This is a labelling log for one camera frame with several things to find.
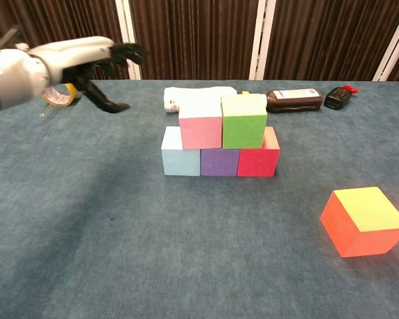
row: yellow tape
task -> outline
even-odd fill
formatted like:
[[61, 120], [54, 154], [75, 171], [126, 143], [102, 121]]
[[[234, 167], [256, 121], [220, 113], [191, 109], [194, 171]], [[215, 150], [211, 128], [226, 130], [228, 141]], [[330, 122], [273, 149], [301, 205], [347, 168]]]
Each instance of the yellow tape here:
[[43, 99], [51, 106], [66, 108], [70, 106], [77, 96], [77, 89], [71, 83], [66, 83], [68, 94], [58, 92], [53, 86], [46, 88], [43, 93]]

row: green block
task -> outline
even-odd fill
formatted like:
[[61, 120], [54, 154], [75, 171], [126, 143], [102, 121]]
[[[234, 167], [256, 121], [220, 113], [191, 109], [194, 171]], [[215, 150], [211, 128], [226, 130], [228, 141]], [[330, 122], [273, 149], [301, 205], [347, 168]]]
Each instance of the green block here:
[[222, 96], [223, 148], [261, 148], [267, 98], [264, 94]]

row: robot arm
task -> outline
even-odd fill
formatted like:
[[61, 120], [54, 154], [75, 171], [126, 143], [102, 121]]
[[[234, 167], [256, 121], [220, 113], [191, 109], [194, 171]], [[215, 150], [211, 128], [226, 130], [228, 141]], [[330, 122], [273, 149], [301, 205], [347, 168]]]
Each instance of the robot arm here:
[[[4, 39], [17, 30], [9, 33]], [[2, 39], [0, 47], [8, 41]], [[92, 71], [98, 66], [112, 72], [111, 62], [125, 65], [127, 59], [140, 64], [144, 56], [146, 51], [140, 45], [117, 44], [106, 37], [49, 43], [27, 51], [0, 49], [0, 110], [37, 98], [49, 86], [73, 83], [101, 110], [121, 112], [128, 105], [109, 101], [90, 80]]]

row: purple block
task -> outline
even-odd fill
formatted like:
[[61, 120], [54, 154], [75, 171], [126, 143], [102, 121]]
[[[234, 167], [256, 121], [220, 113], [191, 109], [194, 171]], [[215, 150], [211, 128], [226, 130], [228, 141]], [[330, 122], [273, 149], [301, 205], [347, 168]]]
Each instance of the purple block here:
[[239, 150], [201, 150], [202, 176], [236, 176]]

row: stacked blocks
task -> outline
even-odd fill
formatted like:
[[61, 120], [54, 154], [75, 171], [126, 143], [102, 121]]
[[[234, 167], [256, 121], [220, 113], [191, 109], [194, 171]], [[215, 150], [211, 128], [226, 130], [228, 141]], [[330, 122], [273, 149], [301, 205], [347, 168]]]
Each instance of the stacked blocks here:
[[239, 151], [238, 176], [273, 177], [279, 157], [279, 144], [272, 127], [265, 128], [262, 148]]
[[223, 148], [261, 148], [267, 99], [264, 94], [222, 96]]
[[179, 125], [184, 150], [220, 148], [220, 99], [201, 99], [181, 105]]
[[184, 100], [162, 143], [166, 175], [272, 177], [279, 145], [264, 94]]
[[200, 151], [183, 150], [180, 127], [167, 126], [161, 145], [166, 175], [200, 176]]
[[333, 191], [321, 222], [341, 257], [383, 254], [399, 241], [399, 211], [378, 187]]

